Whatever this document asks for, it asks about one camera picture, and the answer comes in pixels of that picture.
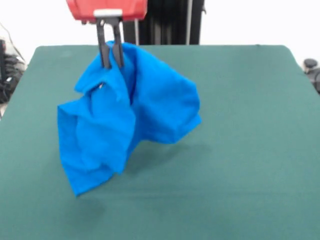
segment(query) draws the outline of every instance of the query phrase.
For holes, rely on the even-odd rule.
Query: red gripper housing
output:
[[[148,0],[66,0],[76,20],[96,22],[95,10],[122,10],[122,20],[143,19],[147,13]]]

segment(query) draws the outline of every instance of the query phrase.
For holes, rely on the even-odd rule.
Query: blue cloth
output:
[[[119,68],[110,51],[111,69],[98,55],[75,86],[83,96],[57,108],[60,159],[76,195],[121,174],[140,141],[173,144],[201,122],[193,82],[135,45],[124,43],[123,55]]]

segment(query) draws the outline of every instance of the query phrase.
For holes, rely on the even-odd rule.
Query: white wall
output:
[[[27,61],[41,45],[97,44],[95,26],[73,20],[66,0],[0,2],[5,2],[0,22]],[[281,44],[299,63],[320,60],[320,31],[313,31],[320,21],[319,0],[205,0],[205,6],[201,44]],[[112,39],[110,29],[106,39]]]

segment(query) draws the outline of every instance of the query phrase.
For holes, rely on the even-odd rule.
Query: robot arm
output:
[[[110,48],[106,45],[104,25],[113,29],[112,52],[119,67],[124,66],[119,23],[143,19],[147,13],[148,0],[66,0],[75,20],[82,24],[96,24],[102,65],[110,69]]]

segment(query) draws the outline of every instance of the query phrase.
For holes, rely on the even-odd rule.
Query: green mat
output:
[[[57,105],[96,46],[36,50],[0,122],[1,240],[318,240],[319,96],[283,46],[148,46],[195,81],[203,123],[144,142],[75,198]]]

